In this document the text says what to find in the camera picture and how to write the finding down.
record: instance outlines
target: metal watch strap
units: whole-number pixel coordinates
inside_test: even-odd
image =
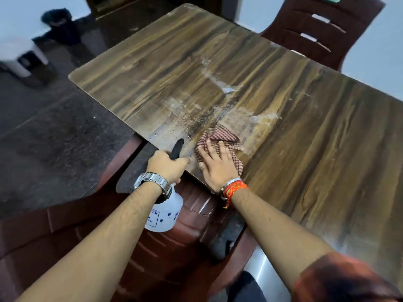
[[[221,199],[227,200],[227,198],[224,197],[224,191],[227,188],[227,186],[229,186],[231,183],[233,183],[235,181],[242,181],[242,179],[241,178],[235,178],[235,179],[232,179],[229,182],[225,183],[224,186],[221,188]]]
[[[134,183],[133,189],[138,188],[144,181],[157,183],[162,189],[162,194],[167,199],[171,196],[172,187],[168,184],[168,181],[161,175],[152,172],[142,173]]]

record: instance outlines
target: orange thread bracelet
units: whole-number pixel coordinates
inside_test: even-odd
[[[230,185],[228,185],[225,190],[224,190],[224,197],[227,198],[226,204],[224,208],[228,208],[229,205],[231,204],[231,197],[234,195],[234,193],[236,191],[238,191],[241,188],[247,188],[249,189],[249,187],[246,185],[246,183],[244,183],[243,181],[235,181],[233,183],[231,183]]]

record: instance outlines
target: white wall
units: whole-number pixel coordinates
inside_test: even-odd
[[[33,38],[49,29],[41,22],[41,15],[55,8],[67,8],[73,19],[91,13],[85,0],[1,0],[0,38],[16,35]]]
[[[403,101],[403,0],[385,8],[348,53],[342,73]],[[235,22],[257,33],[273,22],[284,0],[239,0]]]

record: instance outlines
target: silver bracelet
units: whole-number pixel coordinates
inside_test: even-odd
[[[242,179],[241,179],[241,178],[235,178],[235,179],[232,179],[232,180],[230,180],[229,182],[225,183],[224,186],[221,188],[221,199],[223,199],[223,200],[227,200],[227,199],[228,199],[228,198],[225,198],[225,197],[224,197],[224,191],[225,191],[225,189],[227,188],[227,186],[229,186],[231,183],[233,183],[233,182],[235,182],[235,181],[242,181]]]

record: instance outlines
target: white plastic bottle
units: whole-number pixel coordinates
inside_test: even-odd
[[[165,232],[171,230],[178,219],[183,206],[183,198],[177,194],[172,186],[171,196],[163,203],[155,204],[148,216],[145,227],[153,232]]]

